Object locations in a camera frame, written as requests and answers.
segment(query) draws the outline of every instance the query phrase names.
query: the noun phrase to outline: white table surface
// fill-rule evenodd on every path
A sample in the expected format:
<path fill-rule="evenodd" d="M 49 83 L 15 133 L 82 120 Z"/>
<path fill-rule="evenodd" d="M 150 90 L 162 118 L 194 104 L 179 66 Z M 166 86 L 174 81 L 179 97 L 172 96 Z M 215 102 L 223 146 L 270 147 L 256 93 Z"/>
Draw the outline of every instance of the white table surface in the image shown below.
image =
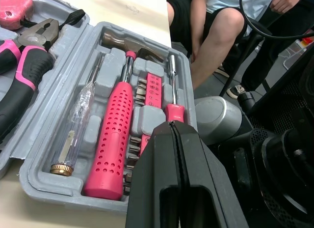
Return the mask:
<path fill-rule="evenodd" d="M 82 8 L 90 24 L 114 23 L 161 44 L 171 46 L 166 0 L 63 0 Z M 3 228 L 124 228 L 125 215 L 94 210 L 71 210 L 34 201 L 21 188 L 19 168 L 12 163 L 0 180 L 0 227 Z"/>

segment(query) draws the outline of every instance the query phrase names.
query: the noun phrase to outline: black cable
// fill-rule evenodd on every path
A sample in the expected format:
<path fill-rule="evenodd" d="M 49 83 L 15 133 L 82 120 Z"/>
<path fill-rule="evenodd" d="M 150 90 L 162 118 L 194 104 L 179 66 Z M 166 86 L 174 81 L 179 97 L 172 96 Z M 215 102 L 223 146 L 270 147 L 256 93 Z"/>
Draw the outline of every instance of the black cable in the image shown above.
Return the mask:
<path fill-rule="evenodd" d="M 249 20 L 249 18 L 246 16 L 245 12 L 244 12 L 244 8 L 243 8 L 243 1 L 240 0 L 239 4 L 240 4 L 240 10 L 242 12 L 242 15 L 244 16 L 245 21 L 247 22 L 247 24 L 252 28 L 252 30 L 254 30 L 256 33 L 258 33 L 259 35 L 268 38 L 268 39 L 277 39 L 277 40 L 297 40 L 297 39 L 302 39 L 302 38 L 306 38 L 306 37 L 311 37 L 314 36 L 314 33 L 309 33 L 309 34 L 303 34 L 303 35 L 295 35 L 295 36 L 273 36 L 273 35 L 269 35 L 266 34 L 264 32 L 262 32 L 261 30 L 259 30 L 256 26 L 253 25 L 253 23 Z"/>

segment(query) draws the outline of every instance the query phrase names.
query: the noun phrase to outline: hand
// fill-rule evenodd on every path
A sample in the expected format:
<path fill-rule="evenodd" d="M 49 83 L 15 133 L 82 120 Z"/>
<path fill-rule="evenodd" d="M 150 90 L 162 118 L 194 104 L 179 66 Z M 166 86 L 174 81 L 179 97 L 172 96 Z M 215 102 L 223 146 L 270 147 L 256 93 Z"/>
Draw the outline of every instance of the hand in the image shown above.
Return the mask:
<path fill-rule="evenodd" d="M 292 9 L 300 0 L 272 0 L 271 11 L 284 14 Z"/>

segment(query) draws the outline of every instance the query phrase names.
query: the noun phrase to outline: pink tape measure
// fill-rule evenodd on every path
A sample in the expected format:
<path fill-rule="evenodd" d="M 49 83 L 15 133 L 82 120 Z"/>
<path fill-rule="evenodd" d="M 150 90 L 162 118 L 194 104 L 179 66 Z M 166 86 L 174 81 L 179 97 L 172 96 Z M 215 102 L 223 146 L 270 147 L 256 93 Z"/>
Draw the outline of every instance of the pink tape measure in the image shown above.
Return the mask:
<path fill-rule="evenodd" d="M 0 0 L 0 26 L 5 29 L 19 29 L 20 21 L 32 15 L 33 0 Z"/>

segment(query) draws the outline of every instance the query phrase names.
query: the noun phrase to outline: pink screwdriver handle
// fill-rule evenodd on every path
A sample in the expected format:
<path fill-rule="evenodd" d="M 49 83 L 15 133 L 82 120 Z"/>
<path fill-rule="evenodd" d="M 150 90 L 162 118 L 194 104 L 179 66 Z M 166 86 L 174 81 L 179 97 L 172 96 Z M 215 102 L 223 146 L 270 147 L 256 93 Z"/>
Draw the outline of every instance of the pink screwdriver handle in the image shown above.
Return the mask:
<path fill-rule="evenodd" d="M 108 101 L 95 160 L 84 188 L 87 196 L 120 200 L 132 107 L 132 86 L 119 82 Z"/>
<path fill-rule="evenodd" d="M 165 113 L 167 121 L 180 121 L 184 122 L 184 106 L 176 104 L 168 104 Z"/>

